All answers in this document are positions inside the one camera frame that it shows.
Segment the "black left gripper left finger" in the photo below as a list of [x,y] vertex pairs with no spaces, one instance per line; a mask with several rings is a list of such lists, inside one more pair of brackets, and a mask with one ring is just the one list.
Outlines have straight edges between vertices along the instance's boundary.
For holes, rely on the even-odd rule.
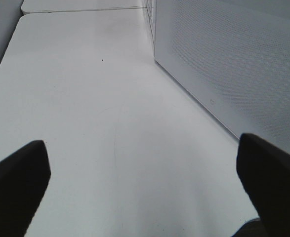
[[35,140],[0,161],[0,237],[23,237],[51,176],[44,141]]

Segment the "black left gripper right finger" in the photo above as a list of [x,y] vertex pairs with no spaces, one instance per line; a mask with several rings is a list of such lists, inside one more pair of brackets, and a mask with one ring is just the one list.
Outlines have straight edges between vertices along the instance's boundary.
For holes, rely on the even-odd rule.
[[236,171],[267,235],[290,237],[290,154],[243,133]]

